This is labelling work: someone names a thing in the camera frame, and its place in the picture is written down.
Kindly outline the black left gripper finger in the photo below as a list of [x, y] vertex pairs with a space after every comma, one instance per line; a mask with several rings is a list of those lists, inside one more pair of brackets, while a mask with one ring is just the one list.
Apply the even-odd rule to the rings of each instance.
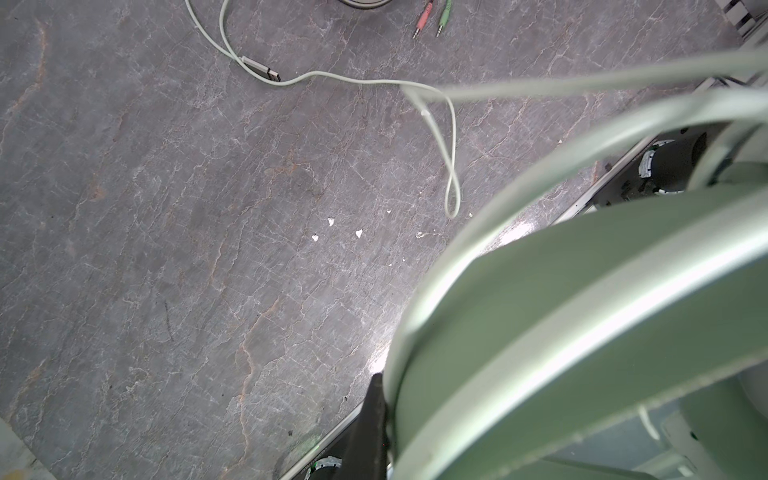
[[383, 375], [376, 373], [369, 383], [342, 465], [336, 479], [374, 480], [387, 476], [387, 405]]

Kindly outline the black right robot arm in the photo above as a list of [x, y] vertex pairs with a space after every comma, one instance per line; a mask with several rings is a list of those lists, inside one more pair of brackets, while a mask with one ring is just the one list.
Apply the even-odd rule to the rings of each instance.
[[588, 206], [601, 209], [684, 191], [705, 150], [725, 127], [725, 123], [714, 123], [660, 134], [619, 167]]

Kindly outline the mint green headphones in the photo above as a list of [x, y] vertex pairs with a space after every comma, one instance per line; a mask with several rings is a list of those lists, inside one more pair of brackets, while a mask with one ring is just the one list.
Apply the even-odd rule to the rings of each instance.
[[[684, 191], [502, 247], [531, 203], [646, 137], [725, 123]], [[767, 474], [767, 425], [714, 401], [767, 358], [767, 92], [719, 88], [625, 112], [515, 179], [416, 290], [384, 369], [397, 479], [574, 479], [551, 454], [682, 399], [729, 478]]]

